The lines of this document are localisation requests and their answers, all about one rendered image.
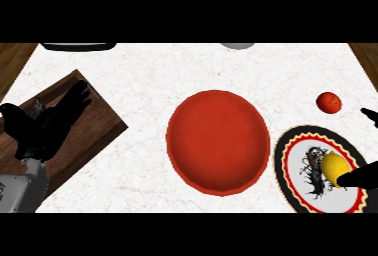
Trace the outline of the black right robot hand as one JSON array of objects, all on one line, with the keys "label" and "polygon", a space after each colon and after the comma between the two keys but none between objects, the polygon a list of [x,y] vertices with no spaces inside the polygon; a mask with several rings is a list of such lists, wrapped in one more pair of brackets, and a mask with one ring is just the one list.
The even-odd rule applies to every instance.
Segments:
[{"label": "black right robot hand", "polygon": [[[361,108],[360,112],[373,121],[378,128],[378,112]],[[336,178],[341,187],[358,187],[364,190],[378,189],[378,161],[346,172]]]}]

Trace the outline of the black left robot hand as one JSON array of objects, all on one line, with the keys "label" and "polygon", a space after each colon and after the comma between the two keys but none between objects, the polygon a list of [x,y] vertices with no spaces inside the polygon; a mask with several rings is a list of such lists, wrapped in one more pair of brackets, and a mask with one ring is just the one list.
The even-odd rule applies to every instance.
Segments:
[{"label": "black left robot hand", "polygon": [[0,105],[4,132],[17,142],[14,158],[48,161],[61,146],[70,126],[91,103],[87,83],[79,80],[60,101],[32,118],[13,104]]}]

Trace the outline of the yellow lemon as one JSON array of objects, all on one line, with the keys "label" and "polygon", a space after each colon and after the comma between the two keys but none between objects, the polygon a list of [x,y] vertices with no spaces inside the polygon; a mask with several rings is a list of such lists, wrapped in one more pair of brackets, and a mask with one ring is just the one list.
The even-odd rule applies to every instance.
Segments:
[{"label": "yellow lemon", "polygon": [[330,184],[339,188],[336,179],[351,171],[351,168],[345,159],[333,151],[321,158],[320,170]]}]

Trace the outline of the patterned black rimmed plate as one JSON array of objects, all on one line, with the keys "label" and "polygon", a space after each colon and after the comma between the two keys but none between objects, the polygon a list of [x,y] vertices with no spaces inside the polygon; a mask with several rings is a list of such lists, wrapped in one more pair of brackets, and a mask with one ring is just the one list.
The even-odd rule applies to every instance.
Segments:
[{"label": "patterned black rimmed plate", "polygon": [[284,199],[298,213],[367,213],[372,196],[361,188],[336,188],[320,171],[333,152],[351,170],[366,161],[348,141],[318,126],[290,128],[274,148],[274,173]]}]

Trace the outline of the red bowl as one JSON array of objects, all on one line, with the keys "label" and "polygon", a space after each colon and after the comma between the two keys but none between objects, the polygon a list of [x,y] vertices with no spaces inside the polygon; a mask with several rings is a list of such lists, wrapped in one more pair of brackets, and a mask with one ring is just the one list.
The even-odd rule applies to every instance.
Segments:
[{"label": "red bowl", "polygon": [[255,184],[270,137],[262,117],[240,96],[219,90],[191,95],[174,110],[165,141],[172,168],[199,192],[228,196]]}]

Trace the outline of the brown wooden cutting board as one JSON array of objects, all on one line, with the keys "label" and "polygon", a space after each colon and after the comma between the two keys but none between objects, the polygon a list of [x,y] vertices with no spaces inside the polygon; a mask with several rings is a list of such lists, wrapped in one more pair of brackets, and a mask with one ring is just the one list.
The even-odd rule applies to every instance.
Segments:
[{"label": "brown wooden cutting board", "polygon": [[[87,86],[91,103],[70,128],[53,159],[45,163],[50,179],[45,197],[54,193],[128,128],[94,87],[91,84]],[[23,174],[26,171],[25,165],[14,158],[14,150],[16,141],[4,133],[4,121],[0,118],[0,174]]]}]

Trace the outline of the red tomato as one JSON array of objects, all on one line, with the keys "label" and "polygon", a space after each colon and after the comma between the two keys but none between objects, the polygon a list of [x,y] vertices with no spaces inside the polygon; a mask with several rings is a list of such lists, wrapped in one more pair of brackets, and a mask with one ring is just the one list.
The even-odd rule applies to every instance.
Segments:
[{"label": "red tomato", "polygon": [[317,96],[315,105],[326,114],[335,114],[342,107],[341,99],[332,92],[323,92]]}]

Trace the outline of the black appliance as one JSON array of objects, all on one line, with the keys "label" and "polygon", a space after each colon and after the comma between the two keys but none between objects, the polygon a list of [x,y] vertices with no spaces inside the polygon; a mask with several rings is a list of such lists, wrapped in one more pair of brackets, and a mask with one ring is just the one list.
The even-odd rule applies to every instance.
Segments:
[{"label": "black appliance", "polygon": [[87,52],[109,50],[115,47],[115,43],[42,43],[42,47],[53,51]]}]

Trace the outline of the grey round object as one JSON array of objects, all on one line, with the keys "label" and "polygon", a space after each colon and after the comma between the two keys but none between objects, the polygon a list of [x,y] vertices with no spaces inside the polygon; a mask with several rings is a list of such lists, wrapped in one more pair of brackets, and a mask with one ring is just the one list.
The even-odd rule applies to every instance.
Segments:
[{"label": "grey round object", "polygon": [[255,43],[219,43],[219,44],[231,50],[243,50],[252,47]]}]

